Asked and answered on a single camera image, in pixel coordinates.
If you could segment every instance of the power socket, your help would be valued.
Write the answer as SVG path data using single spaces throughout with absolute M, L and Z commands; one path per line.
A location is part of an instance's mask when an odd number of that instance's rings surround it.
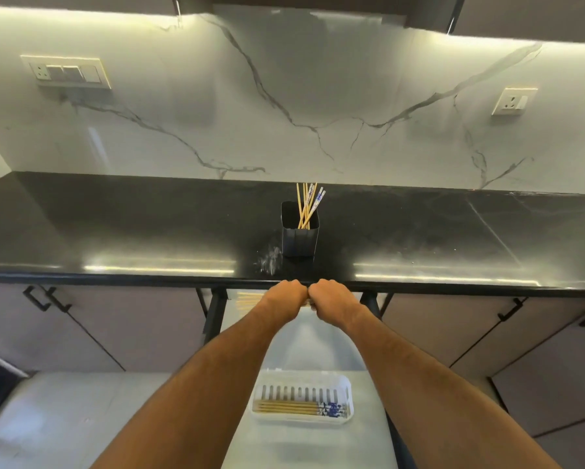
M 32 68 L 34 77 L 38 78 L 38 80 L 52 80 L 45 64 L 33 64 L 31 62 L 30 67 Z
M 527 105 L 533 101 L 537 89 L 505 88 L 496 102 L 492 115 L 522 115 Z

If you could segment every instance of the black container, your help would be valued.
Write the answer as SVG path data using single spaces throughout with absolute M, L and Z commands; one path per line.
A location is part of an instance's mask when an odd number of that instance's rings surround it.
M 310 217 L 310 229 L 298 229 L 299 205 L 292 201 L 282 203 L 282 254 L 288 257 L 314 256 L 319 238 L 319 212 Z

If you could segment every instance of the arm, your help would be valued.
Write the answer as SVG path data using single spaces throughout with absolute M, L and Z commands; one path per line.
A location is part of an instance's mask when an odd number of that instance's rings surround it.
M 309 294 L 319 318 L 357 346 L 419 469 L 559 469 L 498 405 L 391 331 L 344 285 L 320 280 Z
M 267 291 L 149 398 L 91 469 L 220 467 L 271 340 L 306 299 L 296 280 Z

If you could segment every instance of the white marble backsplash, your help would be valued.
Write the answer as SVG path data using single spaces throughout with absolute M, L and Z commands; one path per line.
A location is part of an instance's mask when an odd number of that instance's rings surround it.
M 20 54 L 99 57 L 111 91 Z M 492 117 L 504 87 L 538 87 Z M 585 193 L 585 44 L 219 6 L 175 17 L 0 8 L 0 154 L 16 171 Z

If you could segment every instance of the forearm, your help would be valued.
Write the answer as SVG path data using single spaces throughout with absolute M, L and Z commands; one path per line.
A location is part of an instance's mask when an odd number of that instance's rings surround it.
M 93 469 L 222 465 L 266 350 L 284 324 L 260 302 L 168 380 Z
M 344 330 L 419 469 L 558 468 L 498 405 L 366 307 Z

